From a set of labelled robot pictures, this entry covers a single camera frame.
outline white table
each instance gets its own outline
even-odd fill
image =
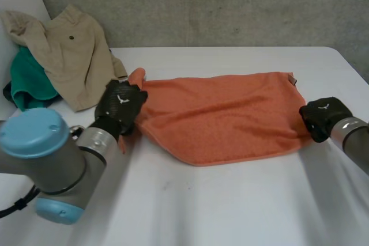
[[[148,80],[292,71],[307,101],[336,96],[369,121],[369,86],[325,47],[116,48]],[[52,108],[87,126],[93,110]],[[0,175],[0,209],[27,192]],[[197,168],[138,139],[117,153],[80,222],[49,223],[32,208],[0,221],[0,245],[369,245],[369,178],[330,141],[294,154]]]

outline blue cap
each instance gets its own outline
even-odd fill
[[[80,207],[46,198],[36,200],[36,213],[46,220],[72,225],[80,219],[84,209]]]
[[[61,148],[69,136],[53,109],[35,108],[10,118],[0,129],[0,147],[17,158],[40,158]]]

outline gray wall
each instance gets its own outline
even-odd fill
[[[111,47],[329,46],[369,81],[369,0],[44,0],[73,3]]]

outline green cloth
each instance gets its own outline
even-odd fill
[[[10,68],[11,94],[21,110],[49,106],[59,95],[28,48],[21,46]]]

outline towel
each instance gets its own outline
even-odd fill
[[[305,105],[292,73],[144,81],[149,98],[136,125],[151,141],[195,166],[276,157],[311,142],[299,115]]]
[[[21,111],[48,107],[59,96],[42,66],[26,47],[21,46],[13,59],[10,75],[10,94]]]

